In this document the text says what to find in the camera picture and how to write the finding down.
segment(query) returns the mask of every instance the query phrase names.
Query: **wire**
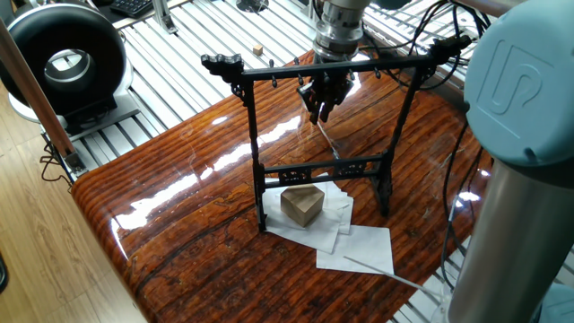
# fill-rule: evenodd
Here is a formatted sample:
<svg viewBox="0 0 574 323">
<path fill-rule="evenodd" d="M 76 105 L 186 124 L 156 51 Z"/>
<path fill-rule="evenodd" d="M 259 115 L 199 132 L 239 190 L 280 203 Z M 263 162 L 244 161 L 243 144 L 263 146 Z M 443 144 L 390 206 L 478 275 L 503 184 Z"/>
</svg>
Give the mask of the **wire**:
<svg viewBox="0 0 574 323">
<path fill-rule="evenodd" d="M 44 169 L 42 170 L 42 179 L 48 182 L 55 182 L 55 181 L 59 181 L 60 179 L 63 179 L 65 181 L 65 183 L 68 185 L 68 193 L 70 193 L 70 190 L 72 189 L 72 183 L 70 182 L 70 180 L 64 176 L 64 175 L 60 175 L 57 179 L 47 179 L 46 178 L 46 171 L 48 170 L 48 166 L 49 165 L 58 165 L 61 166 L 60 162 L 57 161 L 57 156 L 56 156 L 56 151 L 54 149 L 54 146 L 52 144 L 46 144 L 44 146 L 44 152 L 46 152 L 48 154 L 48 156 L 41 156 L 39 158 L 39 163 L 44 163 Z"/>
<path fill-rule="evenodd" d="M 450 180 L 450 172 L 452 171 L 452 167 L 455 163 L 455 158 L 457 157 L 458 148 L 460 147 L 460 143 L 463 140 L 463 136 L 465 135 L 467 128 L 468 128 L 468 122 L 466 121 L 465 124 L 463 125 L 462 129 L 460 130 L 460 134 L 458 135 L 457 141 L 455 142 L 455 147 L 453 148 L 453 151 L 450 154 L 450 161 L 448 161 L 447 174 L 445 175 L 445 181 L 444 181 L 444 184 L 442 187 L 442 206 L 444 208 L 445 217 L 447 218 L 448 222 L 450 222 L 450 220 L 449 220 L 450 216 L 449 216 L 449 211 L 448 211 L 448 202 L 447 202 L 448 181 Z M 462 246 L 462 244 L 460 243 L 460 240 L 458 240 L 458 237 L 455 234 L 455 230 L 451 224 L 447 227 L 447 231 L 452 233 L 453 240 L 454 240 L 455 244 L 457 245 L 457 248 L 460 250 L 460 252 L 463 254 L 463 256 L 465 256 L 466 255 L 466 249 Z"/>
<path fill-rule="evenodd" d="M 442 14 L 443 12 L 445 12 L 448 9 L 452 9 L 452 13 L 453 13 L 453 24 L 455 26 L 455 33 L 457 35 L 458 38 L 461 37 L 462 32 L 460 30 L 460 26 L 458 23 L 458 17 L 457 17 L 457 9 L 458 8 L 462 8 L 465 11 L 467 11 L 469 14 L 471 14 L 474 18 L 474 24 L 476 25 L 476 29 L 479 35 L 479 38 L 483 35 L 484 31 L 490 26 L 490 20 L 488 19 L 488 16 L 484 13 L 481 13 L 481 15 L 483 16 L 483 19 L 481 19 L 477 12 L 475 11 L 475 9 L 468 7 L 464 4 L 460 4 L 458 2 L 455 1 L 438 1 L 436 3 L 434 3 L 433 5 L 431 5 L 424 13 L 424 15 L 421 18 L 421 22 L 419 23 L 419 26 L 415 29 L 414 31 L 414 35 L 413 38 L 403 44 L 398 44 L 395 46 L 390 46 L 390 47 L 386 47 L 384 49 L 397 49 L 397 48 L 402 48 L 404 46 L 407 46 L 409 44 L 411 44 L 411 47 L 408 51 L 408 55 L 412 55 L 413 52 L 417 49 L 417 48 L 422 48 L 422 46 L 418 45 L 416 43 L 416 40 L 423 34 L 425 28 L 428 26 L 428 24 L 431 22 L 431 20 L 437 16 Z M 372 47 L 361 47 L 361 50 L 365 50 L 365 49 L 371 49 L 374 48 L 376 49 L 378 52 L 382 49 L 380 47 L 377 47 L 377 44 L 373 41 L 373 45 Z M 453 60 L 449 60 L 448 61 L 450 64 L 452 64 L 452 68 L 450 69 L 450 71 L 448 72 L 447 75 L 445 75 L 445 77 L 437 84 L 431 85 L 431 86 L 427 86 L 427 87 L 422 87 L 420 90 L 421 91 L 430 91 L 430 90 L 434 90 L 439 88 L 440 86 L 444 85 L 445 83 L 447 83 L 452 76 L 455 74 L 455 72 L 457 71 L 457 69 L 460 66 L 468 66 L 468 60 L 464 59 L 462 57 L 460 57 L 460 55 L 458 55 L 457 57 L 455 57 L 454 61 Z M 393 79 L 395 80 L 397 83 L 399 83 L 399 85 L 401 86 L 405 86 L 408 87 L 410 86 L 409 83 L 404 82 L 400 79 L 400 74 L 402 73 L 402 70 L 399 70 L 397 73 L 394 73 L 390 70 L 387 70 L 387 74 Z"/>
<path fill-rule="evenodd" d="M 473 164 L 471 165 L 471 170 L 473 171 L 473 174 L 471 175 L 470 179 L 468 180 L 468 187 L 466 188 L 466 191 L 470 192 L 471 189 L 471 185 L 473 184 L 473 180 L 474 180 L 474 175 L 476 175 L 476 172 L 478 171 L 478 166 L 481 162 L 481 158 L 483 157 L 483 151 L 484 149 L 481 147 L 481 149 L 479 149 L 478 154 L 476 154 L 476 158 L 474 159 Z M 469 201 L 469 205 L 470 205 L 470 215 L 471 215 L 471 219 L 473 220 L 473 226 L 476 223 L 476 217 L 474 216 L 474 206 L 473 206 L 473 201 Z"/>
<path fill-rule="evenodd" d="M 448 245 L 448 234 L 450 233 L 450 228 L 452 226 L 448 224 L 447 231 L 445 232 L 445 240 L 442 243 L 442 253 L 440 254 L 440 271 L 442 272 L 442 278 L 447 283 L 451 291 L 455 289 L 455 286 L 450 282 L 447 275 L 447 269 L 445 268 L 445 263 L 447 262 L 447 245 Z"/>
<path fill-rule="evenodd" d="M 322 20 L 321 14 L 319 13 L 319 8 L 317 7 L 317 0 L 311 0 L 311 4 L 313 5 L 313 10 L 315 10 L 315 14 L 319 20 Z"/>
<path fill-rule="evenodd" d="M 362 29 L 362 34 L 365 36 L 365 38 L 371 44 L 373 44 L 372 48 L 375 49 L 375 51 L 377 52 L 377 56 L 380 58 L 380 48 L 377 45 L 377 41 L 375 41 L 375 39 L 368 32 L 365 31 L 365 22 L 364 21 L 361 21 L 361 29 Z"/>
</svg>

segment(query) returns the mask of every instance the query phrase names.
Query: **wooden floor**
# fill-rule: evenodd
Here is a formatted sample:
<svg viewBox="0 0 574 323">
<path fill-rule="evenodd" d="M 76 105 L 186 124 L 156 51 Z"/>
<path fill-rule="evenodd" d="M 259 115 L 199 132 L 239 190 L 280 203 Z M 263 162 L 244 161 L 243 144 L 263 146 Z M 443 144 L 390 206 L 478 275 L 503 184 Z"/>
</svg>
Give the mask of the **wooden floor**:
<svg viewBox="0 0 574 323">
<path fill-rule="evenodd" d="M 18 117 L 0 83 L 0 252 L 10 282 L 0 321 L 145 322 L 64 181 L 45 182 L 39 126 Z M 58 166 L 48 176 L 57 178 Z"/>
</svg>

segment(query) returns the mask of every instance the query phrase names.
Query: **metal bracket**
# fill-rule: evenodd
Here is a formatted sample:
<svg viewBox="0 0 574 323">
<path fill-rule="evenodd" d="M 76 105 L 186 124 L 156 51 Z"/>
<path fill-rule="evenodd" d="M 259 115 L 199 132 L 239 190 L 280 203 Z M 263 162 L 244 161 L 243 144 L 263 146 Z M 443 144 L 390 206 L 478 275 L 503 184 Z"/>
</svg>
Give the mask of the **metal bracket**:
<svg viewBox="0 0 574 323">
<path fill-rule="evenodd" d="M 155 14 L 153 19 L 168 33 L 172 34 L 178 31 L 178 28 L 171 20 L 170 8 L 168 7 L 168 0 L 152 0 L 153 9 Z"/>
<path fill-rule="evenodd" d="M 78 155 L 77 152 L 67 155 L 64 158 L 64 161 L 76 175 L 81 175 L 87 171 L 86 166 L 83 164 L 83 161 L 80 159 L 80 155 Z"/>
</svg>

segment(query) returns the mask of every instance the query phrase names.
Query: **wooden pole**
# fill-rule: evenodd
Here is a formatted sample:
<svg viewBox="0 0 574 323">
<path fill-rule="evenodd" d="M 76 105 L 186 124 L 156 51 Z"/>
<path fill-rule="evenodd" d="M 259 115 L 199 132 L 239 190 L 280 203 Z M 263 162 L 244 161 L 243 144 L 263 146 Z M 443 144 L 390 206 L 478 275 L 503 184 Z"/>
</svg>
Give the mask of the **wooden pole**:
<svg viewBox="0 0 574 323">
<path fill-rule="evenodd" d="M 4 63 L 10 76 L 30 104 L 39 122 L 46 129 L 46 133 L 62 157 L 74 153 L 74 146 L 65 133 L 64 128 L 57 120 L 56 112 L 48 102 L 48 98 L 39 87 L 38 81 L 26 64 L 26 60 L 16 46 L 16 43 L 0 20 L 0 60 Z"/>
</svg>

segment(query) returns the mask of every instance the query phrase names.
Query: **black metal frame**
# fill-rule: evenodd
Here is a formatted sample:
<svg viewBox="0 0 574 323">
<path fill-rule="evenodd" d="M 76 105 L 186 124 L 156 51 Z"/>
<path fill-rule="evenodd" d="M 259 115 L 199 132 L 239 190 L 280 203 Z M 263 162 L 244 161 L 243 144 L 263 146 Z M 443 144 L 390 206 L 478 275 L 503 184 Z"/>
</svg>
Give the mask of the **black metal frame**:
<svg viewBox="0 0 574 323">
<path fill-rule="evenodd" d="M 436 40 L 427 55 L 417 57 L 395 57 L 360 62 L 338 62 L 318 65 L 294 65 L 288 67 L 243 70 L 240 55 L 234 57 L 202 56 L 202 64 L 211 74 L 219 75 L 223 81 L 231 84 L 233 93 L 243 100 L 248 109 L 249 139 L 251 141 L 251 157 L 253 159 L 253 178 L 255 189 L 255 205 L 260 231 L 265 231 L 266 214 L 263 209 L 263 194 L 267 188 L 280 188 L 292 185 L 318 183 L 332 180 L 369 178 L 375 189 L 375 195 L 381 206 L 381 213 L 387 215 L 389 198 L 393 192 L 391 165 L 395 157 L 395 149 L 400 139 L 404 123 L 413 103 L 414 94 L 421 89 L 422 84 L 435 72 L 437 65 L 446 64 L 450 57 L 460 55 L 460 51 L 470 44 L 468 37 Z M 254 94 L 255 81 L 272 81 L 285 78 L 311 76 L 325 77 L 330 74 L 347 74 L 354 72 L 404 69 L 414 67 L 411 85 L 404 98 L 403 107 L 397 119 L 395 131 L 390 146 L 381 154 L 370 157 L 319 161 L 296 165 L 283 165 L 266 168 L 259 162 L 259 146 L 257 144 L 257 116 Z M 368 162 L 373 162 L 373 169 L 366 170 Z M 312 177 L 312 171 L 319 168 L 334 168 L 333 175 Z M 279 181 L 265 183 L 265 175 L 277 174 Z"/>
</svg>

